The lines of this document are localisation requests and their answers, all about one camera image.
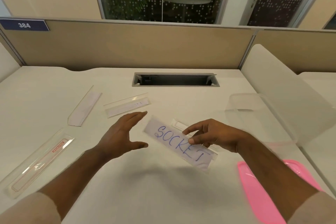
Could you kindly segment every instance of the left hand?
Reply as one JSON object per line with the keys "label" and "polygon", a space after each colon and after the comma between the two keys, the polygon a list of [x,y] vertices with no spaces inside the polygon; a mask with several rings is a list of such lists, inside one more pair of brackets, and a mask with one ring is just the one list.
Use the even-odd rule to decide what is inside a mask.
{"label": "left hand", "polygon": [[129,131],[146,114],[147,112],[133,112],[120,117],[101,138],[95,149],[105,155],[106,161],[110,161],[131,150],[148,147],[145,142],[131,142],[129,140]]}

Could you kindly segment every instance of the forearm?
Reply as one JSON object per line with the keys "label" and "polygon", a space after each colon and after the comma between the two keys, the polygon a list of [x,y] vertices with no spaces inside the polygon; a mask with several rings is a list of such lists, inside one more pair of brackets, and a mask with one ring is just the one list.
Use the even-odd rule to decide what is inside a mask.
{"label": "forearm", "polygon": [[296,175],[254,137],[241,140],[237,150],[286,222],[296,209],[317,193],[317,189]]}
{"label": "forearm", "polygon": [[63,220],[88,182],[105,163],[100,151],[95,148],[87,150],[39,192],[54,201]]}

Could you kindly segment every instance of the pink plastic lid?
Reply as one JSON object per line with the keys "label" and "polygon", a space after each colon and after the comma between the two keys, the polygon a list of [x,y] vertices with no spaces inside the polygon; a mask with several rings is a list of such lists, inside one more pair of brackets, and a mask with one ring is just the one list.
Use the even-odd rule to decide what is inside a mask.
{"label": "pink plastic lid", "polygon": [[[301,163],[295,160],[284,160],[284,162],[311,186],[322,190],[309,171]],[[255,178],[247,164],[245,162],[238,162],[238,169],[247,199],[259,221],[265,224],[286,224],[273,201]]]}

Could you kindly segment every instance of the hand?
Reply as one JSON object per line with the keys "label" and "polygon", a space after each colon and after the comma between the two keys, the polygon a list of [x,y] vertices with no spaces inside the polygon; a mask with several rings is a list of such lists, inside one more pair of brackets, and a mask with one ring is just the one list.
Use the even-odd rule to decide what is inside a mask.
{"label": "hand", "polygon": [[230,127],[214,119],[200,121],[185,129],[182,133],[187,135],[198,130],[189,140],[190,144],[203,144],[209,147],[217,144],[231,152],[238,152],[238,142],[253,138],[249,133]]}
{"label": "hand", "polygon": [[129,131],[134,127],[147,112],[133,112],[126,114],[113,124],[103,135],[99,143],[94,147],[101,151],[106,161],[118,158],[126,152],[148,147],[144,142],[131,142]]}

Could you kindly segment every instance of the right hand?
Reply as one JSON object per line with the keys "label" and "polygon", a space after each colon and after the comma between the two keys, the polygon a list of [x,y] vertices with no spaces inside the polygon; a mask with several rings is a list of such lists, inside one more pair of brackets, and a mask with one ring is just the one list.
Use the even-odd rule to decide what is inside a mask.
{"label": "right hand", "polygon": [[209,147],[212,144],[219,145],[220,147],[231,152],[238,152],[238,143],[241,140],[253,138],[249,133],[237,128],[225,125],[214,119],[200,121],[185,129],[182,133],[187,135],[191,132],[198,130],[188,142],[193,144],[203,144]]}

